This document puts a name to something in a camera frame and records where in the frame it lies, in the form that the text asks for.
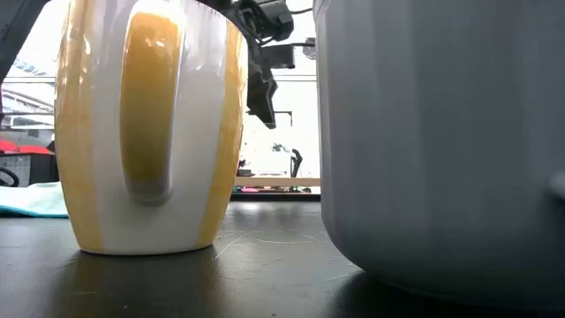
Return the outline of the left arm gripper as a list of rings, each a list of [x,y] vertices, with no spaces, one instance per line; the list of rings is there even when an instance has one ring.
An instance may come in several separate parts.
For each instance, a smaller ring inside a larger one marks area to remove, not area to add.
[[[276,128],[273,96],[278,86],[272,69],[295,67],[291,44],[267,46],[287,40],[294,31],[294,19],[284,0],[200,0],[229,19],[247,41],[249,56],[248,114],[268,129]]]

